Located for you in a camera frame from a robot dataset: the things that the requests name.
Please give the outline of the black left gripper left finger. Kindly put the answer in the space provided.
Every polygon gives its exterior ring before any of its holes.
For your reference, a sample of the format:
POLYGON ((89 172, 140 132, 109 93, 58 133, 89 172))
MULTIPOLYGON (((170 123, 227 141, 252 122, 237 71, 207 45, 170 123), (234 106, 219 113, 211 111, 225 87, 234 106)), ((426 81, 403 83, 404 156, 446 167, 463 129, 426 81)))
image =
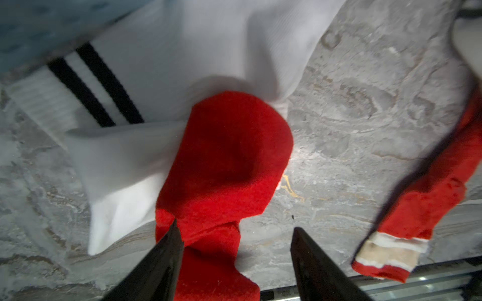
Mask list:
POLYGON ((173 300, 178 283, 184 243, 177 221, 104 301, 173 300))

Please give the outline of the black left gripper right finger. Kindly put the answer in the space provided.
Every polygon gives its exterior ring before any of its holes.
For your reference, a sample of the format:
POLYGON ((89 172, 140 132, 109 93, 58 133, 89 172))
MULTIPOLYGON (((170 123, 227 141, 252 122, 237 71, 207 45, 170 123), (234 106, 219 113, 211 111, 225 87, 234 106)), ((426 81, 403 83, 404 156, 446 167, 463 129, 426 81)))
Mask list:
POLYGON ((301 227, 294 229, 291 257, 301 300, 371 301, 301 227))

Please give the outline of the red santa sock front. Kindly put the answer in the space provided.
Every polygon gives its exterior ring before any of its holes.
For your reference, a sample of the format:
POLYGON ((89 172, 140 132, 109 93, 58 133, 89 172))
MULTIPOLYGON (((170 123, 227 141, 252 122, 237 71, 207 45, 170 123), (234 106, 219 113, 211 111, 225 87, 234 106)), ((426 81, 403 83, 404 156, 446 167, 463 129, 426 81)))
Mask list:
POLYGON ((264 212, 294 145, 287 122, 242 92, 196 104, 159 193, 156 239, 176 223, 185 245, 176 300, 259 300, 235 267, 240 222, 264 212))

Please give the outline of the red white striped sock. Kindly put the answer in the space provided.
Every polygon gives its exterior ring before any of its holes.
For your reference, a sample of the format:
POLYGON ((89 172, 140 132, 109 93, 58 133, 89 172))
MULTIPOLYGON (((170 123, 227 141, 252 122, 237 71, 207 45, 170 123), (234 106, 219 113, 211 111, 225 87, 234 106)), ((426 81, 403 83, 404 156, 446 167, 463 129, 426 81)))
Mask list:
POLYGON ((351 265, 361 275, 404 283, 428 250, 435 226, 463 201, 481 163, 481 88, 476 88, 448 146, 414 181, 364 241, 351 265))

